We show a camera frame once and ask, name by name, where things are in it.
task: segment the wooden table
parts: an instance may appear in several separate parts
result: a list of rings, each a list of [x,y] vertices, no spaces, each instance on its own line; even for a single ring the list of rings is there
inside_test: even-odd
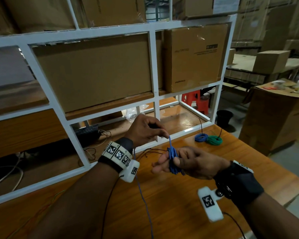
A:
[[[211,126],[204,129],[209,135],[220,133],[220,128]],[[174,147],[196,146],[203,150],[237,160],[250,167],[265,191],[280,204],[285,205],[299,194],[299,178],[282,168],[269,158],[244,144],[226,131],[222,132],[223,144],[216,147],[206,143],[194,142],[194,135],[181,137],[172,142]],[[163,144],[158,148],[166,149]],[[153,175],[151,163],[159,154],[148,153],[141,159],[138,179],[143,196],[148,204],[153,222],[155,238],[226,238],[238,239],[241,233],[231,218],[210,223],[197,196],[197,190],[204,186],[215,189],[213,180],[198,180],[181,174],[162,173]],[[0,205],[0,238],[18,229],[29,217],[44,205],[49,204],[54,195],[67,189],[78,177],[62,181],[23,197]],[[218,204],[222,211],[231,214],[244,232],[250,230],[243,216],[228,199],[221,199]],[[27,224],[15,235],[25,238],[35,225]],[[104,239],[106,238],[150,238],[150,225],[144,202],[141,199],[136,181],[131,184],[119,181],[113,191],[106,215]]]

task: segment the floor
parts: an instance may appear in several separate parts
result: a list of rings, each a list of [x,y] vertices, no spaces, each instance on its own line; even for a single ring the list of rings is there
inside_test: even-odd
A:
[[[239,137],[248,108],[247,105],[241,103],[242,100],[243,97],[240,95],[223,91],[219,103],[219,110],[228,110],[234,114],[234,117],[230,120],[229,124],[232,129],[231,134],[235,137]],[[299,177],[299,139],[290,148],[280,151],[270,156],[270,158]],[[299,196],[287,209],[299,218]]]

